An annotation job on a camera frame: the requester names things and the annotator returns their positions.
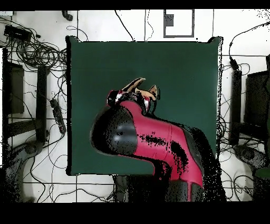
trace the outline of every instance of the floor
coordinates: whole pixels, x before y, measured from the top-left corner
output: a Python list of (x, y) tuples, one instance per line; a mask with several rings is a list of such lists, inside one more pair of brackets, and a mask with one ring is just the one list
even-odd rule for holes
[[(114, 11), (69, 11), (73, 15), (73, 21), (69, 22), (63, 18), (61, 11), (29, 11), (16, 12), (12, 16), (12, 21), (34, 29), (41, 37), (40, 41), (52, 43), (60, 50), (66, 48), (65, 36), (78, 36), (81, 41), (131, 41), (131, 36), (136, 41), (200, 41), (207, 42), (212, 36), (222, 36), (224, 38), (222, 46), (222, 63), (225, 66), (222, 75), (222, 98), (221, 103), (230, 99), (230, 85), (232, 69), (229, 65), (229, 43), (232, 38), (243, 31), (246, 31), (256, 25), (270, 20), (270, 11), (268, 10), (195, 10), (195, 36), (194, 38), (163, 38), (163, 10), (130, 10), (118, 11), (123, 24), (129, 33), (124, 29), (119, 18)], [(170, 27), (167, 35), (187, 35), (190, 32), (191, 17), (188, 12), (182, 10), (167, 10), (167, 14), (175, 15), (174, 27)], [(146, 15), (146, 27), (144, 34), (144, 17)], [(4, 24), (0, 19), (0, 40), (5, 40), (3, 36)], [(231, 47), (231, 55), (238, 64), (242, 63), (243, 74), (247, 72), (259, 72), (266, 70), (265, 57), (270, 54), (270, 26), (260, 27), (236, 37)], [(13, 61), (18, 58), (15, 53), (12, 54)], [(31, 114), (35, 117), (35, 95), (36, 75), (31, 72), (29, 67), (25, 69), (24, 101), (27, 104)], [(57, 77), (63, 73), (60, 68), (49, 74), (47, 82), (47, 97), (52, 98), (59, 87)], [(245, 91), (245, 79), (242, 77), (242, 89)], [(63, 91), (66, 92), (66, 84), (63, 85)], [(66, 96), (59, 98), (62, 107), (63, 117), (66, 118)], [(242, 120), (244, 114), (245, 94), (242, 94)], [(229, 105), (227, 103), (221, 106), (221, 115), (226, 122), (229, 122)], [(10, 122), (17, 122), (29, 119), (27, 110), (24, 114), (13, 115)], [(47, 107), (47, 126), (55, 124), (52, 109)], [(56, 125), (50, 130), (50, 143), (57, 141), (61, 134)], [(34, 135), (34, 132), (28, 132), (9, 139), (9, 144), (16, 146), (24, 142), (27, 138)], [(236, 176), (245, 174), (251, 176), (250, 168), (240, 162), (233, 154), (232, 149), (223, 150), (220, 155), (223, 186), (228, 197), (228, 201), (248, 201), (251, 199), (246, 192), (252, 191), (253, 183), (249, 178), (238, 178), (236, 183), (238, 190), (232, 190), (232, 182)], [(30, 167), (33, 159), (28, 160), (24, 169), (24, 192), (27, 197), (34, 197), (35, 201), (40, 197), (44, 186), (35, 181), (31, 175)], [(53, 144), (43, 150), (36, 157), (33, 166), (33, 175), (40, 181), (46, 183), (45, 192), (39, 202), (101, 202), (98, 197), (107, 197), (113, 190), (113, 179), (108, 175), (79, 175), (67, 176), (65, 167), (67, 165), (67, 136), (57, 144)]]

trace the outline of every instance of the black connector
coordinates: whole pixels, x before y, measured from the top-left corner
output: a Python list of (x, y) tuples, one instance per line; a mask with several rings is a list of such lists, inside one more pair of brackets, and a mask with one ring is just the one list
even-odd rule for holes
[(239, 70), (239, 66), (235, 59), (230, 58), (230, 65), (234, 71)]
[(4, 35), (8, 36), (9, 38), (30, 42), (32, 33), (26, 30), (15, 28), (13, 26), (6, 25)]
[(55, 99), (50, 100), (50, 103), (51, 103), (51, 107), (53, 108), (53, 116), (55, 118), (56, 123), (58, 124), (59, 131), (61, 134), (64, 135), (66, 133), (66, 127), (65, 127), (65, 123), (64, 123), (60, 106), (57, 100)]

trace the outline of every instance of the white tile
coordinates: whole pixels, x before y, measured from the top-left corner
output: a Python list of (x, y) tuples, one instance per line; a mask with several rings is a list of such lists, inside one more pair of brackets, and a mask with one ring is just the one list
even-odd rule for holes
[(81, 174), (78, 183), (113, 184), (113, 179), (111, 175)]
[[(55, 122), (53, 120), (47, 120), (47, 127), (51, 127)], [(50, 142), (59, 140), (61, 134), (57, 125), (54, 125), (51, 129)], [(66, 174), (66, 166), (68, 159), (68, 138), (67, 135), (61, 139), (58, 143), (46, 147), (42, 152), (36, 156), (35, 164), (33, 166), (33, 175), (38, 177), (43, 182), (57, 182), (60, 183), (75, 183), (75, 176), (68, 176)], [(33, 159), (29, 159), (24, 169), (24, 181), (33, 181), (33, 178), (29, 174), (30, 167), (33, 164)]]
[(83, 190), (78, 190), (77, 194), (77, 200), (78, 202), (103, 202), (106, 200), (106, 198), (110, 195), (110, 193), (113, 191), (113, 186), (112, 185), (83, 185), (83, 184), (78, 184), (78, 189), (83, 189)]
[[(258, 14), (258, 10), (215, 10), (214, 36), (224, 38), (223, 54), (229, 54), (229, 44), (235, 35), (269, 20), (269, 17), (258, 16)], [(270, 25), (259, 27), (236, 37), (230, 54), (269, 55)]]
[(39, 183), (24, 183), (23, 191), (26, 198), (34, 197), (35, 202), (39, 203), (72, 203), (76, 202), (76, 186), (75, 184), (54, 184), (53, 187), (51, 184), (45, 184), (45, 192), (42, 194), (44, 186)]

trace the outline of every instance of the wire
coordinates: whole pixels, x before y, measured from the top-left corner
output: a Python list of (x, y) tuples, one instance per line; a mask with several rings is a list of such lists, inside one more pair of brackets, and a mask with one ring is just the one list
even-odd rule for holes
[[(238, 178), (240, 178), (240, 177), (246, 177), (246, 178), (250, 179), (251, 181), (253, 181), (253, 179), (252, 179), (251, 177), (247, 176), (247, 175), (239, 175), (239, 176), (237, 176), (237, 177), (234, 178), (234, 181), (233, 181), (233, 184), (234, 184), (234, 192), (235, 192), (235, 196), (236, 196), (236, 198), (238, 199), (238, 201), (241, 201), (240, 198), (238, 197), (237, 193), (236, 193), (236, 192), (237, 192), (236, 186), (239, 186), (239, 185), (236, 184), (235, 181), (236, 181)], [(252, 192), (250, 192), (250, 188), (248, 188), (247, 186), (245, 186), (244, 189), (245, 189), (245, 190), (242, 190), (242, 191), (246, 192), (249, 196), (252, 197)]]
[[(238, 64), (238, 65), (240, 66), (240, 71), (242, 71), (242, 65), (247, 65), (248, 66), (248, 72), (245, 73), (245, 74), (242, 74), (242, 76), (245, 76), (245, 75), (249, 74), (250, 65), (248, 63), (241, 63), (241, 64)], [(226, 70), (228, 70), (228, 69), (230, 69), (232, 67), (232, 66), (225, 66), (223, 64), (221, 66), (222, 66), (222, 71), (226, 71)]]
[(76, 28), (75, 26), (67, 26), (66, 29), (67, 30), (79, 30), (79, 31), (83, 32), (84, 35), (86, 36), (86, 41), (88, 41), (88, 36), (87, 36), (87, 34), (83, 30), (81, 30), (79, 28)]
[(135, 41), (135, 40), (133, 39), (133, 37), (131, 36), (130, 32), (127, 30), (127, 28), (126, 28), (125, 25), (123, 24), (122, 19), (121, 19), (120, 16), (117, 14), (117, 11), (114, 10), (114, 12), (115, 12), (116, 16), (119, 18), (119, 20), (120, 20), (122, 26), (125, 28), (125, 30), (127, 31), (127, 33), (130, 35), (132, 41)]
[(128, 188), (123, 189), (121, 186), (119, 186), (119, 184), (117, 184), (117, 180), (116, 180), (116, 175), (112, 176), (113, 179), (113, 191), (111, 192), (111, 194), (106, 198), (106, 200), (110, 200), (112, 197), (114, 197), (115, 199), (113, 200), (114, 202), (119, 202), (117, 201), (117, 193), (120, 191), (122, 193), (124, 193), (124, 195), (126, 195), (126, 192), (128, 192)]
[[(232, 180), (232, 178), (230, 177), (230, 175), (227, 173), (227, 172), (225, 172), (222, 168), (221, 168), (221, 170), (224, 172), (224, 173), (226, 173), (227, 175), (228, 175), (228, 177), (230, 178), (230, 182), (231, 182), (231, 188), (233, 187), (233, 180)], [(230, 197), (227, 197), (226, 196), (226, 198), (227, 199), (231, 199), (232, 197), (233, 197), (233, 195), (234, 195), (234, 193), (233, 193), (233, 190), (232, 190), (232, 196), (230, 196)]]
[(237, 36), (239, 36), (239, 35), (241, 35), (241, 34), (243, 34), (243, 33), (246, 33), (246, 32), (248, 32), (248, 31), (254, 30), (254, 29), (256, 29), (256, 28), (258, 28), (258, 27), (260, 27), (260, 26), (267, 26), (267, 25), (269, 25), (269, 24), (270, 24), (270, 21), (268, 21), (268, 22), (266, 22), (266, 23), (263, 23), (263, 24), (260, 24), (260, 25), (257, 25), (257, 26), (255, 26), (255, 27), (253, 27), (253, 28), (251, 28), (251, 29), (249, 29), (249, 30), (247, 30), (247, 31), (244, 31), (244, 32), (241, 32), (241, 33), (235, 35), (234, 38), (232, 39), (232, 41), (230, 42), (230, 45), (229, 45), (229, 57), (230, 57), (230, 59), (232, 59), (232, 57), (230, 56), (230, 48), (231, 48), (231, 46), (233, 45), (233, 41), (234, 41), (234, 39), (235, 39)]
[(231, 158), (231, 156), (232, 156), (232, 152), (230, 152), (230, 157), (228, 158), (228, 159), (226, 159), (226, 160), (223, 160), (223, 161), (219, 161), (220, 163), (223, 163), (223, 162), (226, 162), (226, 161), (228, 161), (230, 158)]
[(26, 106), (26, 109), (27, 109), (27, 111), (28, 111), (28, 113), (29, 113), (29, 115), (30, 115), (30, 117), (31, 117), (32, 121), (33, 121), (33, 125), (34, 125), (35, 130), (36, 130), (37, 128), (36, 128), (36, 123), (35, 123), (35, 120), (34, 120), (34, 118), (33, 118), (32, 114), (30, 113), (30, 110), (29, 110), (28, 106), (26, 105), (26, 103), (25, 103), (25, 102), (24, 102), (24, 101), (23, 101), (21, 98), (19, 98), (18, 96), (14, 95), (13, 93), (11, 93), (11, 95), (12, 95), (13, 97), (17, 98), (18, 100), (22, 101), (22, 102), (23, 102), (23, 104)]
[(234, 97), (231, 97), (231, 98), (229, 98), (228, 100), (226, 100), (225, 102), (223, 102), (222, 104), (221, 104), (221, 106), (223, 105), (223, 104), (225, 104), (225, 103), (227, 103), (228, 101), (230, 101), (231, 99), (233, 99)]
[[(22, 41), (19, 41), (19, 40), (16, 40), (16, 39), (11, 39), (11, 38), (7, 38), (6, 42), (2, 41), (2, 43), (4, 43), (6, 45), (6, 47), (10, 47), (10, 46), (12, 47), (8, 58), (9, 59), (10, 59), (10, 57), (12, 58), (12, 53), (13, 53), (13, 49), (14, 49), (15, 50), (14, 52), (18, 56), (18, 60), (14, 60), (14, 61), (17, 62), (18, 64), (21, 64), (21, 63), (24, 64), (25, 67), (27, 68), (27, 70), (24, 69), (24, 71), (37, 73), (37, 67), (38, 66), (47, 66), (47, 67), (49, 67), (50, 68), (50, 74), (52, 74), (57, 79), (57, 85), (59, 87), (58, 93), (56, 93), (56, 94), (54, 93), (54, 96), (52, 98), (57, 99), (57, 101), (59, 102), (59, 98), (62, 97), (64, 99), (64, 102), (66, 103), (67, 100), (65, 99), (65, 96), (67, 96), (67, 94), (63, 90), (64, 89), (63, 85), (66, 83), (66, 79), (64, 79), (64, 74), (66, 72), (66, 49), (59, 50), (59, 48), (54, 44), (47, 43), (47, 42), (41, 43), (39, 40), (36, 39), (35, 34), (37, 34), (37, 32), (34, 29), (25, 28), (25, 27), (23, 27), (21, 25), (19, 25), (19, 28), (20, 29), (25, 29), (25, 30), (28, 30), (28, 31), (31, 32), (31, 34), (32, 34), (31, 42), (30, 43), (25, 43), (25, 42), (22, 42)], [(68, 26), (66, 29), (67, 30), (74, 30), (73, 28), (75, 28), (75, 27)], [(88, 37), (87, 37), (86, 33), (84, 31), (82, 31), (82, 30), (80, 30), (80, 31), (85, 34), (86, 41), (88, 41)], [(54, 73), (55, 71), (61, 71), (62, 75), (58, 77), (57, 75), (55, 75), (55, 73)], [(36, 88), (35, 85), (32, 85), (32, 84), (26, 82), (23, 77), (21, 77), (21, 78), (29, 86), (33, 86), (33, 87)], [(31, 91), (25, 92), (25, 94), (30, 94), (30, 93), (32, 94), (32, 96), (34, 98), (36, 98), (36, 96), (34, 96), (33, 92), (31, 92)], [(44, 192), (46, 190), (46, 184), (47, 183), (41, 182), (40, 180), (38, 180), (33, 175), (33, 173), (32, 173), (33, 170), (35, 168), (37, 168), (47, 157), (49, 157), (51, 163), (53, 164), (52, 176), (53, 176), (53, 171), (54, 171), (55, 167), (57, 169), (64, 169), (65, 168), (65, 167), (59, 167), (59, 166), (55, 165), (58, 158), (57, 158), (57, 160), (55, 162), (53, 162), (51, 157), (50, 157), (50, 154), (56, 148), (58, 142), (64, 137), (64, 135), (62, 135), (58, 140), (56, 140), (54, 142), (51, 142), (51, 143), (50, 143), (50, 135), (49, 135), (49, 140), (48, 140), (47, 145), (43, 146), (43, 148), (46, 148), (46, 147), (48, 148), (48, 155), (44, 159), (42, 159), (39, 162), (39, 164), (37, 164), (37, 165), (34, 164), (35, 163), (35, 158), (34, 158), (34, 163), (31, 166), (30, 172), (23, 177), (23, 178), (26, 178), (26, 176), (28, 176), (30, 174), (32, 176), (32, 178), (37, 181), (37, 183), (43, 185), (44, 190), (43, 190), (42, 194), (39, 196), (37, 202), (40, 202), (41, 197), (42, 197), (42, 195), (44, 194)], [(53, 144), (55, 144), (53, 149), (49, 151), (49, 146), (51, 146)], [(41, 203), (45, 202), (48, 198), (51, 198), (52, 202), (55, 203), (55, 201), (58, 199), (59, 196), (70, 194), (70, 193), (60, 194), (54, 199), (54, 197), (53, 197), (54, 189), (55, 189), (55, 186), (52, 183), (52, 185), (49, 188), (48, 196), (44, 200), (42, 200)], [(97, 197), (96, 195), (90, 194), (90, 193), (86, 192), (83, 189), (76, 189), (76, 192), (79, 191), (79, 190), (82, 190), (82, 191), (84, 191), (85, 193), (87, 193), (89, 195)], [(101, 201), (106, 201), (104, 197), (97, 197), (96, 199), (100, 199)]]
[[(148, 11), (147, 23), (148, 23), (149, 26), (151, 26), (150, 23), (149, 23), (149, 21), (148, 21), (149, 13), (150, 13), (150, 10)], [(154, 34), (154, 29), (153, 29), (152, 26), (151, 26), (151, 28), (152, 28), (152, 34), (151, 34), (151, 37), (147, 38), (146, 42), (147, 42), (150, 38), (152, 38), (152, 36), (153, 36), (153, 34)]]

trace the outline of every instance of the green backdrop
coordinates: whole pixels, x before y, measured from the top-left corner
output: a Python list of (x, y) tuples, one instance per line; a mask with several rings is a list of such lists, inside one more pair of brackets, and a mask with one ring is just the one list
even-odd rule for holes
[(138, 77), (146, 78), (140, 88), (160, 88), (156, 116), (200, 128), (215, 152), (220, 38), (210, 43), (70, 41), (71, 175), (153, 173), (149, 162), (98, 153), (89, 139), (109, 91)]

